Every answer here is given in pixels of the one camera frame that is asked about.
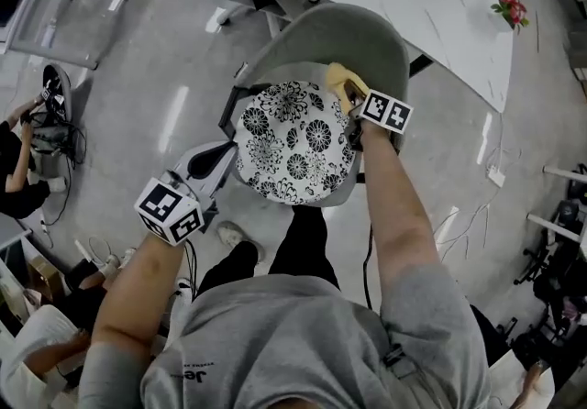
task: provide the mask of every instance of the gray t-shirt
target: gray t-shirt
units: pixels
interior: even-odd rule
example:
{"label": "gray t-shirt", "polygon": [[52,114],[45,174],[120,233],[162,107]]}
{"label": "gray t-shirt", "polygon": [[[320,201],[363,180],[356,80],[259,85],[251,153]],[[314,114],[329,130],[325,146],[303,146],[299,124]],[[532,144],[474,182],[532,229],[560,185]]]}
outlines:
{"label": "gray t-shirt", "polygon": [[316,277],[267,275],[218,286],[192,305],[182,336],[143,375],[132,354],[94,344],[81,408],[485,407],[481,333],[441,265],[384,291],[381,317]]}

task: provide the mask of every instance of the cardboard box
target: cardboard box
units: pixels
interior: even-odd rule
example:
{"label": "cardboard box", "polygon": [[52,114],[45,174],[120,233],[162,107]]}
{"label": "cardboard box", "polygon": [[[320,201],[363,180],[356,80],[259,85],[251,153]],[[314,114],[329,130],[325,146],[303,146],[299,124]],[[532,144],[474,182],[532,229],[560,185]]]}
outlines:
{"label": "cardboard box", "polygon": [[45,258],[37,256],[28,263],[30,280],[35,290],[48,300],[55,302],[65,294],[59,271]]}

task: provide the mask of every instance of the seat cushion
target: seat cushion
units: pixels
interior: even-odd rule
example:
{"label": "seat cushion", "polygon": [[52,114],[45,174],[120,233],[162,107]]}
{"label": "seat cushion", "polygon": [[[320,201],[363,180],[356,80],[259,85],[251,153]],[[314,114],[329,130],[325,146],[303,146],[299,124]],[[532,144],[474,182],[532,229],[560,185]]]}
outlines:
{"label": "seat cushion", "polygon": [[263,197],[288,205],[328,197],[355,159],[338,98],[309,82],[276,84],[249,103],[237,124],[237,170]]}

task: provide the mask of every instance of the floor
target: floor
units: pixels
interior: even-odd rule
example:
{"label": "floor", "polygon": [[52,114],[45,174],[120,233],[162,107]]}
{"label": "floor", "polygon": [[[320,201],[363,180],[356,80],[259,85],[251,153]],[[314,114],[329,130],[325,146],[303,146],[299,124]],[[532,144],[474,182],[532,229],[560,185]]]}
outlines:
{"label": "floor", "polygon": [[[97,50],[104,59],[95,72],[65,66],[76,90],[75,116],[87,134],[85,164],[72,176],[72,193],[61,220],[50,228],[53,257],[72,266],[81,256],[73,241],[105,252],[108,242],[121,255],[137,246],[144,230],[133,204],[151,176],[173,165],[198,144],[222,139],[216,124],[233,75],[269,39],[260,14],[234,19],[215,29],[211,17],[221,0],[128,0],[115,13],[111,0],[71,0],[62,9],[56,43]],[[587,149],[587,104],[567,63],[566,28],[581,19],[569,0],[522,0],[532,24],[515,36],[512,77],[503,119],[450,73],[433,65],[411,80],[415,107],[401,159],[437,229],[438,242],[468,237],[452,248],[439,245],[445,264],[473,304],[495,324],[512,315],[520,331],[537,319],[542,305],[526,283],[513,279],[526,265],[521,251],[537,237],[527,212],[549,216],[565,184],[541,173],[545,163],[573,168]],[[0,61],[3,111],[38,93],[42,64],[13,55]],[[173,124],[173,101],[184,100]],[[491,119],[483,146],[483,127]],[[485,175],[488,158],[502,145],[504,187]],[[274,254],[292,213],[230,180],[217,197],[218,220],[239,223]],[[63,196],[47,202],[55,218]],[[480,206],[490,207],[473,218]],[[460,213],[443,223],[455,209]],[[369,218],[363,186],[340,207],[327,209],[327,255],[342,292],[365,303],[362,262]],[[29,224],[46,243],[35,218]],[[194,236],[198,280],[228,251],[213,229]],[[369,266],[370,291],[378,307],[375,258]],[[263,273],[268,264],[261,264]]]}

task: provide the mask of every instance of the seated person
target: seated person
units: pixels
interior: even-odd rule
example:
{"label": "seated person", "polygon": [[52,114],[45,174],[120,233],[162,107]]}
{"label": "seated person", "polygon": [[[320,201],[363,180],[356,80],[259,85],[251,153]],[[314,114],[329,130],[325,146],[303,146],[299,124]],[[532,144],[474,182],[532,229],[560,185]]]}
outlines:
{"label": "seated person", "polygon": [[33,129],[29,123],[22,125],[22,142],[12,132],[20,117],[44,103],[38,96],[8,116],[0,124],[0,185],[4,190],[0,199],[0,212],[13,218],[26,218],[43,205],[50,193],[65,190],[63,177],[29,184],[28,170],[37,166],[30,154]]}
{"label": "seated person", "polygon": [[471,309],[483,336],[489,365],[492,382],[489,409],[546,409],[555,392],[552,370],[545,370],[536,359],[526,371],[507,345],[505,336],[475,306]]}
{"label": "seated person", "polygon": [[[127,251],[123,266],[133,252]],[[111,255],[70,295],[41,306],[28,319],[0,368],[0,389],[11,407],[76,406],[75,396],[63,391],[79,383],[94,321],[119,266],[119,259]]]}

